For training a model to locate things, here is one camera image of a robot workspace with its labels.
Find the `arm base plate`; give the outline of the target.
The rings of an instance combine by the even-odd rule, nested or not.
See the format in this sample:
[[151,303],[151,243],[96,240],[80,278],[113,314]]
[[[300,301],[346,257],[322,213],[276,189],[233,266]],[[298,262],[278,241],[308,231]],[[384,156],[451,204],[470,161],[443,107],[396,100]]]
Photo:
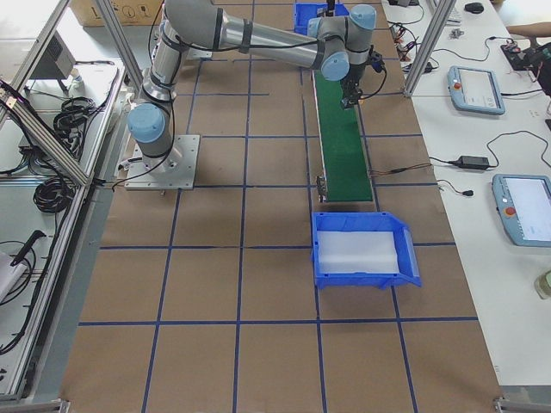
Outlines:
[[197,156],[200,146],[197,134],[177,135],[169,157],[155,170],[160,162],[143,157],[138,145],[134,146],[137,162],[131,163],[127,180],[123,182],[127,190],[172,190],[192,189],[195,182]]

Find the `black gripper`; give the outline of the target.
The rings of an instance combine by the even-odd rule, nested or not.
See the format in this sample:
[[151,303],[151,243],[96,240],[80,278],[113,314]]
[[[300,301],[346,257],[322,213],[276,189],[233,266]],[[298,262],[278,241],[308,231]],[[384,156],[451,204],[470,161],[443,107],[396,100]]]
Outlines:
[[343,98],[340,101],[342,109],[353,108],[355,106],[354,100],[366,98],[360,87],[365,69],[366,64],[350,65],[347,75],[343,78]]

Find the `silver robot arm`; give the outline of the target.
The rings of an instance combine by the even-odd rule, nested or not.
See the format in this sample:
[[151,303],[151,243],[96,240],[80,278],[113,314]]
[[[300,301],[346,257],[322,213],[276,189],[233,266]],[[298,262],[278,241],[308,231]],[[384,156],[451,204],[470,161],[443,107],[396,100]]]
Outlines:
[[139,176],[178,178],[184,153],[170,126],[177,75],[190,50],[236,51],[310,68],[327,81],[338,82],[342,105],[351,108],[366,99],[360,81],[367,67],[382,70],[382,56],[372,45],[376,11],[367,4],[348,15],[310,19],[305,34],[291,33],[229,15],[211,1],[166,1],[160,40],[152,65],[145,71],[139,102],[127,127],[142,156]]

